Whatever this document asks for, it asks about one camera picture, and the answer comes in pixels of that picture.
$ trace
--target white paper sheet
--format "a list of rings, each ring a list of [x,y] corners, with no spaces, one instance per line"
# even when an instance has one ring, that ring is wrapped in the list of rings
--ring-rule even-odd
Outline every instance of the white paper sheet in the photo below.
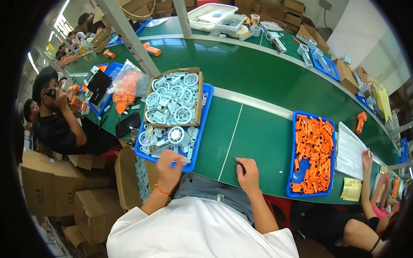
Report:
[[[365,144],[345,124],[338,124],[336,170],[353,178],[363,180],[361,153]]]

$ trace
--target metal pole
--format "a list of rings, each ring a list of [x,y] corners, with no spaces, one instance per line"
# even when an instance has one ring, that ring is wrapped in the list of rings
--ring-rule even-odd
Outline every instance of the metal pole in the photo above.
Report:
[[[129,49],[146,74],[151,77],[159,75],[160,72],[158,68],[126,19],[125,14],[118,4],[118,1],[96,0],[96,3],[102,9],[102,12],[110,25],[113,29],[115,29],[116,34],[119,38],[121,38],[125,46]]]
[[[410,122],[408,122],[407,124],[402,125],[402,126],[400,126],[399,128],[390,131],[390,132],[389,132],[389,136],[393,136],[393,135],[396,135],[396,134],[398,134],[398,133],[404,132],[404,131],[412,128],[412,127],[413,127],[413,121],[410,121]]]
[[[179,24],[181,26],[184,38],[192,38],[192,30],[189,25],[188,13],[186,12],[185,1],[173,0],[176,15],[178,16]]]
[[[406,163],[391,165],[391,166],[388,166],[387,168],[389,170],[395,170],[395,169],[402,169],[402,168],[407,168],[407,167],[411,167],[411,166],[413,166],[413,160],[409,160]]]
[[[59,38],[60,38],[60,39],[63,41],[63,43],[72,51],[73,54],[77,55],[77,57],[80,57],[79,52],[78,52],[74,47],[72,47],[71,44],[69,44],[69,42],[66,40],[66,38],[65,38],[60,32],[58,32],[55,27],[53,27],[52,30],[55,32],[55,35],[56,35],[56,36],[57,36],[57,35],[60,35]]]
[[[46,55],[46,53],[41,50],[39,47],[35,47],[35,49],[40,53],[40,55],[42,55],[48,62],[49,64],[56,70],[61,72],[63,75],[65,75],[66,77],[69,76],[69,73],[66,72],[62,67],[58,66],[53,59],[51,59],[48,55]]]

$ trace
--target smartphone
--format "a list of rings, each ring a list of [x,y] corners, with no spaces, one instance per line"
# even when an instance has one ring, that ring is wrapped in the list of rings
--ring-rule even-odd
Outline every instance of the smartphone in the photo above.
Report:
[[[115,126],[116,138],[122,138],[126,134],[130,133],[133,128],[139,129],[139,124],[140,119],[138,112],[132,113]]]

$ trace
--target black t-shirt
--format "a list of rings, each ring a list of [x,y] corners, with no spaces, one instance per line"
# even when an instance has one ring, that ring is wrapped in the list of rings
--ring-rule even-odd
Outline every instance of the black t-shirt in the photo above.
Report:
[[[335,258],[372,257],[371,253],[363,249],[335,245],[337,241],[343,239],[344,227],[350,219],[361,221],[374,231],[379,223],[377,217],[368,220],[359,213],[341,212],[332,205],[316,204],[305,213],[300,231],[306,237],[325,246]]]
[[[98,128],[88,119],[82,119],[82,129],[87,137],[83,146],[76,147],[76,135],[70,130],[63,114],[39,117],[34,133],[40,142],[51,150],[63,154],[102,154],[119,144],[115,136]]]
[[[93,24],[93,18],[94,18],[94,17],[95,17],[95,16],[92,17],[91,22],[89,22],[89,23],[87,24],[86,28],[88,29],[88,32],[91,32],[91,33],[95,33],[95,34],[96,34],[98,28],[100,28],[100,27],[106,28],[106,26],[103,24],[102,21],[98,21],[98,22],[96,22],[95,24]]]

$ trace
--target red string bracelet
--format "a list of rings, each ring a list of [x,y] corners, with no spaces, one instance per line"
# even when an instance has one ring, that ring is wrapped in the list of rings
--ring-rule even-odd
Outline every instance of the red string bracelet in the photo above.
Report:
[[[172,193],[165,193],[164,191],[160,190],[158,187],[158,184],[155,184],[156,188],[158,189],[158,191],[160,191],[163,194],[167,194],[167,195],[171,195]]]

